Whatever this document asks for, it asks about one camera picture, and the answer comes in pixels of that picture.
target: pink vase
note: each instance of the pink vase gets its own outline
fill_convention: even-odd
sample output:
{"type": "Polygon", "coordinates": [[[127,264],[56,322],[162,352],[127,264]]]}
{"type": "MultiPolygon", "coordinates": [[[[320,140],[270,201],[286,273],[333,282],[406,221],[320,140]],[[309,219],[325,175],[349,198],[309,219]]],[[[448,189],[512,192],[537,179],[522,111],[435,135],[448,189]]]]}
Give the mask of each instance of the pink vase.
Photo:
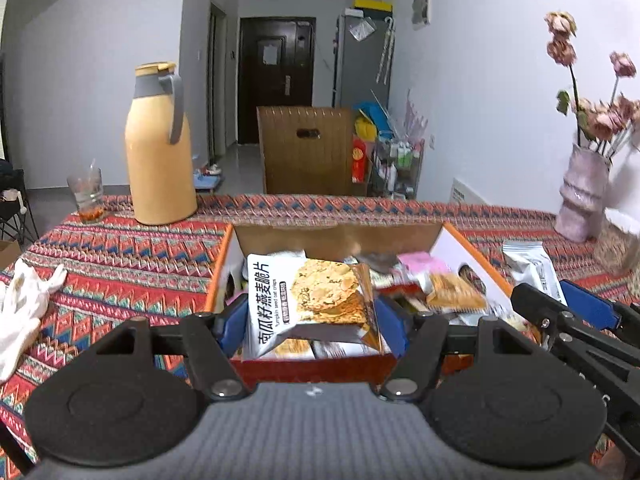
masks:
{"type": "Polygon", "coordinates": [[[604,193],[609,183],[609,165],[605,158],[574,144],[569,168],[564,174],[560,195],[564,199],[554,228],[572,242],[583,242],[591,231],[591,219],[604,208],[604,193]]]}

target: white glove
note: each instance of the white glove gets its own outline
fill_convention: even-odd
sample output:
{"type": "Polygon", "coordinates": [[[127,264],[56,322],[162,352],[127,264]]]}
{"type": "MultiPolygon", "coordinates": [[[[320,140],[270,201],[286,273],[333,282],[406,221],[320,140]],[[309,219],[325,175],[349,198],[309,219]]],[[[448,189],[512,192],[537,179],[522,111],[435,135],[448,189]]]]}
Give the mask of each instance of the white glove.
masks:
{"type": "Polygon", "coordinates": [[[11,377],[22,352],[35,341],[49,297],[65,280],[66,270],[62,264],[44,282],[33,267],[19,258],[9,286],[0,283],[0,384],[11,377]]]}

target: thermos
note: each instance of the thermos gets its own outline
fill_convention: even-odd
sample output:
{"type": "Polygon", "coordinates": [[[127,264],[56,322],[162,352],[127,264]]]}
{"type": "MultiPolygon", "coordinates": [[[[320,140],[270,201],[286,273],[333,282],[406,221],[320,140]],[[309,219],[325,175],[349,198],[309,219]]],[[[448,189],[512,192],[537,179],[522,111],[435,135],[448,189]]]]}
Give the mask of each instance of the thermos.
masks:
{"type": "Polygon", "coordinates": [[[127,118],[125,144],[136,220],[165,225],[197,209],[189,122],[175,63],[136,68],[136,91],[127,118]]]}

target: tablecloth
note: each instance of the tablecloth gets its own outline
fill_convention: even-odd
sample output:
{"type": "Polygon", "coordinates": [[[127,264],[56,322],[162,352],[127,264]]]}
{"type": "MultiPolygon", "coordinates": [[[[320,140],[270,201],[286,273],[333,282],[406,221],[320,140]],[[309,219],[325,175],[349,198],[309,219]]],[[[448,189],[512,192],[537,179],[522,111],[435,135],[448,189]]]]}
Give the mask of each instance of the tablecloth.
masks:
{"type": "MultiPolygon", "coordinates": [[[[215,262],[224,228],[233,224],[331,225],[339,222],[397,224],[449,221],[508,280],[502,255],[507,239],[540,240],[560,279],[567,278],[605,298],[629,302],[628,276],[613,279],[593,260],[593,244],[576,244],[553,231],[554,216],[500,206],[400,202],[325,196],[207,196],[197,213],[170,226],[149,227],[133,218],[128,196],[108,196],[109,216],[87,226],[72,214],[45,234],[23,259],[48,278],[64,263],[68,278],[51,298],[42,331],[14,376],[0,386],[0,419],[35,456],[22,421],[29,394],[79,352],[132,316],[154,325],[203,309],[209,267],[215,262]]],[[[8,283],[12,269],[0,272],[8,283]]],[[[184,374],[182,360],[156,358],[156,364],[184,374]]],[[[0,478],[20,473],[0,450],[0,478]]]]}

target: floor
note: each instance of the floor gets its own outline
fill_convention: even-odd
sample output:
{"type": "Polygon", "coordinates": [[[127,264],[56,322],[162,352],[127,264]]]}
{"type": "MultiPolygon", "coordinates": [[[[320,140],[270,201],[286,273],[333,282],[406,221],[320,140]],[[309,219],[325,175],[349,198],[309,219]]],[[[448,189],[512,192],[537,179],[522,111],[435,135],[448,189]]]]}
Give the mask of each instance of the floor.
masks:
{"type": "MultiPolygon", "coordinates": [[[[224,181],[216,194],[251,194],[262,192],[262,161],[258,145],[231,145],[218,162],[224,181]]],[[[106,194],[129,194],[129,186],[105,186],[106,194]]],[[[31,189],[29,201],[33,217],[42,236],[74,211],[76,204],[66,187],[31,189]]]]}

